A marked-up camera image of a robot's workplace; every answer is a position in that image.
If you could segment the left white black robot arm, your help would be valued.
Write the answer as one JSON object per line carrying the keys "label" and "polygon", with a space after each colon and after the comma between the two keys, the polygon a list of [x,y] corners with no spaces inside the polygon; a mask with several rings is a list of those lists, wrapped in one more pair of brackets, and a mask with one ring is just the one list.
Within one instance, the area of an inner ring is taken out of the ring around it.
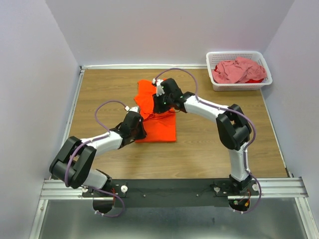
{"label": "left white black robot arm", "polygon": [[53,159],[49,172],[67,187],[85,186],[93,188],[100,197],[107,196],[112,191],[112,178],[91,169],[94,158],[144,139],[147,133],[143,121],[140,108],[132,107],[127,110],[124,120],[105,134],[85,139],[68,138]]}

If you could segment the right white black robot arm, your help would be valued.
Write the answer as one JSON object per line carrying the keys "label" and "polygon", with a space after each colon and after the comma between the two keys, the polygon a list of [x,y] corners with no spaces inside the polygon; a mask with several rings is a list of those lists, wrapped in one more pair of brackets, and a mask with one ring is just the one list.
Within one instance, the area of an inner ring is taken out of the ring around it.
{"label": "right white black robot arm", "polygon": [[252,180],[247,153],[252,129],[241,108],[236,104],[230,107],[214,104],[194,93],[184,93],[172,78],[153,79],[152,85],[156,88],[156,93],[153,94],[155,113],[162,114],[174,108],[216,123],[219,139],[230,156],[229,189],[235,195],[245,192]]}

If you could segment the orange t shirt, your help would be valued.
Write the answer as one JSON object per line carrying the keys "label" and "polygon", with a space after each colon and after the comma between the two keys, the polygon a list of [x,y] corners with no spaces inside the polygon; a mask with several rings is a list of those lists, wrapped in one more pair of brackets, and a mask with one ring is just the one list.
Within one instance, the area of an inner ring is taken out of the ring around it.
{"label": "orange t shirt", "polygon": [[138,93],[134,97],[140,107],[146,138],[136,140],[136,143],[156,143],[176,141],[176,113],[169,110],[163,114],[154,113],[153,94],[156,93],[151,81],[139,80]]}

